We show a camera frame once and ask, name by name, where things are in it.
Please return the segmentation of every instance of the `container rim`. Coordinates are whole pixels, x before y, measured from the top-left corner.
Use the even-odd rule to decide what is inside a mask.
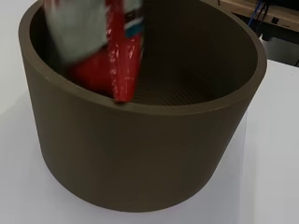
[[[243,85],[240,89],[231,92],[216,100],[209,102],[203,102],[193,105],[142,105],[137,103],[127,103],[124,105],[117,105],[114,101],[101,94],[88,91],[81,88],[80,86],[74,84],[73,82],[67,80],[65,77],[59,75],[53,71],[36,53],[30,38],[30,26],[34,15],[42,7],[41,1],[35,2],[23,15],[19,27],[19,39],[22,47],[22,56],[30,64],[35,64],[33,68],[38,74],[41,74],[48,82],[52,85],[60,88],[63,91],[67,91],[70,94],[77,96],[83,100],[95,103],[98,105],[105,106],[113,110],[121,110],[138,114],[148,114],[148,115],[168,115],[168,116],[179,116],[179,115],[190,115],[190,114],[201,114],[214,110],[219,110],[230,105],[234,105],[242,100],[247,99],[252,96],[254,92],[259,88],[263,77],[265,75],[267,60],[265,52],[263,50],[263,45],[258,39],[256,34],[251,31],[251,29],[237,16],[232,13],[226,12],[221,8],[215,8],[220,13],[225,14],[225,16],[236,22],[244,32],[246,32],[251,41],[253,42],[257,51],[257,66],[255,72],[251,79]]]

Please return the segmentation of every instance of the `snack bag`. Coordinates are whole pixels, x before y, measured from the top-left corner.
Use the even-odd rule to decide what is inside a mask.
[[[80,86],[129,102],[142,45],[142,0],[45,0],[47,23]]]

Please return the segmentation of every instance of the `red bag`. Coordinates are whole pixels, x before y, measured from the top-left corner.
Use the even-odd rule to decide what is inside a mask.
[[[55,9],[60,7],[61,9],[67,9],[63,4],[70,3],[66,3],[66,1],[71,2],[71,0],[55,0]],[[141,57],[141,31],[135,32],[132,36],[127,36],[123,1],[132,0],[105,0],[105,7],[108,8],[106,14],[107,45],[91,56],[68,65],[68,74],[72,80],[88,90],[113,96],[117,102],[129,102],[132,100]],[[46,9],[51,9],[53,5],[45,2],[45,7]],[[50,28],[54,31],[57,31],[56,27],[61,25],[57,24],[56,19],[52,17],[48,21]]]

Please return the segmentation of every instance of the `brown cylindrical container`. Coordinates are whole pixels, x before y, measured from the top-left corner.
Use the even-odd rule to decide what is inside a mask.
[[[146,0],[135,99],[116,105],[64,76],[44,12],[20,26],[41,150],[57,180],[105,208],[181,203],[212,177],[266,69],[262,44],[235,16],[198,0]]]

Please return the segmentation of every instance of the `container outer wall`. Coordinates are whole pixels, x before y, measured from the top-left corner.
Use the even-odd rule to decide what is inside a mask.
[[[163,209],[212,177],[249,98],[203,114],[157,116],[95,104],[53,86],[24,58],[46,164],[85,201],[120,211]]]

